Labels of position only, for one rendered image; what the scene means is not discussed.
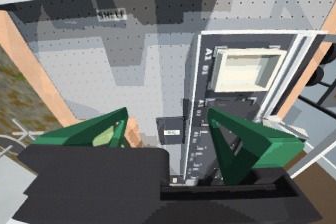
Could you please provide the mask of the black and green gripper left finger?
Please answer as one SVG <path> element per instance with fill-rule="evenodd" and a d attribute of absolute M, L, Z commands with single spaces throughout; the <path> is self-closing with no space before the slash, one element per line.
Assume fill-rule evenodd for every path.
<path fill-rule="evenodd" d="M 117 127 L 106 146 L 121 147 L 124 139 L 128 111 L 120 108 L 105 115 L 41 134 L 31 144 L 60 144 L 62 146 L 93 146 L 93 140 L 108 128 Z"/>

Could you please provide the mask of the dark grey regrip nest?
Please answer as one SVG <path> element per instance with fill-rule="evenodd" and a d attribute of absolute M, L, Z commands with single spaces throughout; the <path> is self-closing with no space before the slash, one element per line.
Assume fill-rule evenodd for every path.
<path fill-rule="evenodd" d="M 185 116 L 156 118 L 161 145 L 185 144 Z"/>

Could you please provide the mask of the grey perforated base plate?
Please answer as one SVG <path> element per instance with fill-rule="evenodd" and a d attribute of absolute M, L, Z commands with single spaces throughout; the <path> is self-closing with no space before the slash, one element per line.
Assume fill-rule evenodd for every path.
<path fill-rule="evenodd" d="M 336 0 L 39 0 L 7 11 L 76 119 L 126 107 L 144 147 L 169 152 L 183 175 L 185 144 L 161 145 L 156 118 L 185 116 L 196 31 L 321 31 Z M 125 8 L 127 20 L 96 10 Z"/>

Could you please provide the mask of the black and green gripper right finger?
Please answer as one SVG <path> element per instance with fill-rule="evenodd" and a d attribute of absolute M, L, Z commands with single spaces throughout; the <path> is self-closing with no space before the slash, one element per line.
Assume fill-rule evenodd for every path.
<path fill-rule="evenodd" d="M 213 107 L 209 107 L 207 120 L 224 185 L 238 185 L 255 168 L 283 167 L 305 147 L 293 134 Z M 243 144 L 236 156 L 217 122 L 241 138 Z"/>

